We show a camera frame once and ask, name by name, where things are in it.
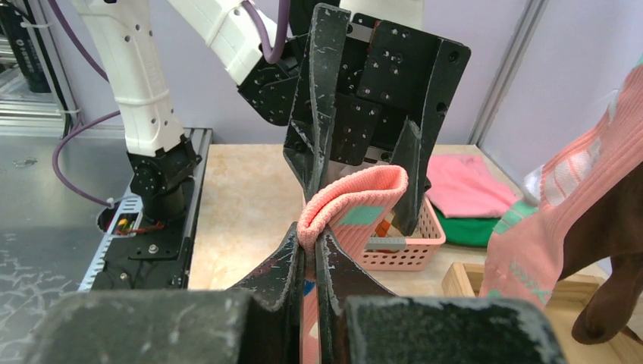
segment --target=white wall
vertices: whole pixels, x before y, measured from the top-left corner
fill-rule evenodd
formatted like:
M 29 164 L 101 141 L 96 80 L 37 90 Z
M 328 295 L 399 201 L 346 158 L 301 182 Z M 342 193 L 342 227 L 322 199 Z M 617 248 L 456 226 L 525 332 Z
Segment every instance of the white wall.
M 592 128 L 643 54 L 643 2 L 553 0 L 482 149 L 518 181 Z
M 82 43 L 98 58 L 89 33 L 70 1 L 57 1 Z M 54 23 L 52 32 L 85 118 L 92 120 L 114 111 L 117 106 L 109 86 L 85 64 L 56 23 L 47 1 L 40 2 L 46 17 Z M 425 29 L 472 49 L 439 143 L 466 142 L 526 2 L 426 0 Z M 163 70 L 182 122 L 187 126 L 213 128 L 219 143 L 282 143 L 285 128 L 263 121 L 237 95 L 220 61 L 192 28 L 167 2 L 150 0 L 150 3 Z M 256 4 L 276 19 L 277 0 L 256 0 Z

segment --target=black cable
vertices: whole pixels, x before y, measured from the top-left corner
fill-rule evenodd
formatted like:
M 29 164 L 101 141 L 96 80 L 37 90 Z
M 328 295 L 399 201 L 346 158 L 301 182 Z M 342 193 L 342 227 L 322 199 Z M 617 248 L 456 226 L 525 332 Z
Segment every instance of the black cable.
M 30 24 L 36 24 L 36 19 L 33 16 L 33 12 L 31 11 L 31 7 L 29 6 L 28 0 L 24 1 L 24 7 L 27 9 L 27 12 L 23 11 L 22 9 L 17 7 L 14 3 L 8 2 L 7 0 L 0 0 L 0 6 L 7 6 L 11 8 L 11 10 L 19 14 L 21 17 L 23 17 L 24 20 L 26 20 Z M 45 66 L 47 67 L 47 70 L 49 71 L 49 75 L 52 77 L 52 83 L 54 86 L 56 97 L 58 97 L 58 100 L 60 101 L 61 106 L 63 108 L 63 111 L 69 111 L 67 103 L 64 100 L 64 96 L 62 94 L 62 88 L 60 87 L 60 83 L 58 82 L 58 78 L 56 77 L 56 73 L 54 72 L 52 61 L 49 58 L 49 55 L 47 55 L 45 42 L 42 40 L 42 37 L 40 36 L 40 29 L 38 28 L 34 28 L 34 29 L 36 30 L 34 33 L 36 34 L 36 41 L 38 42 L 38 47 L 40 47 L 40 49 L 42 50 L 42 57 L 44 58 L 43 61 L 45 62 Z M 63 138 L 66 137 L 71 132 L 71 129 L 73 129 L 73 127 L 74 127 L 74 122 L 71 118 L 71 115 L 64 114 Z

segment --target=table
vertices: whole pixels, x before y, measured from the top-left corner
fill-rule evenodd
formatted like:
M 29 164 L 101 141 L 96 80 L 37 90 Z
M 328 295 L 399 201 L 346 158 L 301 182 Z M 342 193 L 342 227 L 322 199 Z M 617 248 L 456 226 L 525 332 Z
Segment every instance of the table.
M 237 283 L 279 246 L 302 208 L 299 183 L 280 145 L 213 145 L 201 198 L 189 288 L 223 290 Z M 436 146 L 434 154 L 481 155 L 491 173 L 519 188 L 476 146 Z M 370 271 L 401 296 L 442 296 L 453 262 L 484 264 L 483 249 L 442 246 L 424 271 Z M 597 265 L 580 271 L 606 277 Z

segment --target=screw hole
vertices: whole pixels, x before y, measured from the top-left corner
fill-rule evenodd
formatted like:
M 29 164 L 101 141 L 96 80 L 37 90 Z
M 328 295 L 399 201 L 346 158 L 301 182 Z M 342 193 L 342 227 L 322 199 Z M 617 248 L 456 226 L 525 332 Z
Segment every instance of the screw hole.
M 459 60 L 460 60 L 460 53 L 458 53 L 457 51 L 453 51 L 449 53 L 449 63 L 458 64 Z
M 440 118 L 444 118 L 445 116 L 447 116 L 448 110 L 449 107 L 444 102 L 439 102 L 438 105 L 435 106 L 435 111 L 438 113 L 438 116 Z

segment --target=blue object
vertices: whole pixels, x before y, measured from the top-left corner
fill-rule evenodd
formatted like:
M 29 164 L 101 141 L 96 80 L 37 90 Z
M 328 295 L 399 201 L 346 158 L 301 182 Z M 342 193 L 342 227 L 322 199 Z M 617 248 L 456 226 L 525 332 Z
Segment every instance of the blue object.
M 355 206 L 343 217 L 340 225 L 370 225 L 383 211 L 383 206 Z
M 303 284 L 303 295 L 308 296 L 308 293 L 315 288 L 315 282 L 311 282 L 306 280 L 306 282 Z

